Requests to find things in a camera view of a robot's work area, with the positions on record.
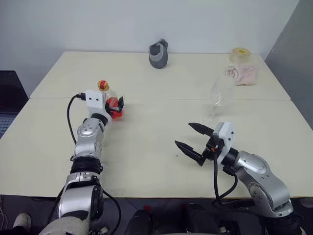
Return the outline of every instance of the gray wall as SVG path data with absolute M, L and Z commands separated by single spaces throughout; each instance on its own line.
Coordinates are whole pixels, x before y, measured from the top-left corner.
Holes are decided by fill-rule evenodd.
M 65 50 L 226 53 L 266 58 L 298 0 L 0 0 L 0 70 L 28 95 Z
M 313 129 L 312 0 L 299 1 L 265 62 Z

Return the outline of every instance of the pink cloth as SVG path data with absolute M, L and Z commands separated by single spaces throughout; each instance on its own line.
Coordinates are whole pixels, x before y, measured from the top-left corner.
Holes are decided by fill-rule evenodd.
M 254 85 L 258 67 L 252 65 L 237 65 L 227 67 L 225 74 L 235 79 L 236 85 Z

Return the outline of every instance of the white wall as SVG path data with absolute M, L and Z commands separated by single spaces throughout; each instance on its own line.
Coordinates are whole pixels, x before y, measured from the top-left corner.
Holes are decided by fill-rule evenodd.
M 229 52 L 265 58 L 298 0 L 0 0 L 0 70 L 28 95 L 65 50 Z

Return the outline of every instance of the wine glass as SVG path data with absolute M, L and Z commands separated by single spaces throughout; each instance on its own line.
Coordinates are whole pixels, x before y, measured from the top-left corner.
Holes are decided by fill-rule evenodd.
M 209 124 L 216 124 L 219 122 L 217 108 L 230 103 L 235 86 L 235 79 L 226 73 L 216 79 L 210 94 L 212 107 L 206 110 L 202 116 L 205 122 Z

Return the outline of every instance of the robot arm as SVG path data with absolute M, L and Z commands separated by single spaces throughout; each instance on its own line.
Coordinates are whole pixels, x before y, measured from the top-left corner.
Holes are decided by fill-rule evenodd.
M 48 224 L 41 235 L 93 234 L 89 224 L 103 213 L 100 160 L 105 129 L 112 118 L 105 94 L 87 90 L 81 97 L 86 100 L 89 118 L 77 130 L 73 164 L 58 205 L 59 219 Z M 122 108 L 123 98 L 120 98 L 118 111 Z
M 269 234 L 301 234 L 299 224 L 292 214 L 293 207 L 286 185 L 271 172 L 263 158 L 231 148 L 234 130 L 230 122 L 219 123 L 215 130 L 198 123 L 189 125 L 197 132 L 208 135 L 210 139 L 202 154 L 176 141 L 176 145 L 188 157 L 202 166 L 206 159 L 213 160 L 217 156 L 218 164 L 234 172 L 247 187 Z

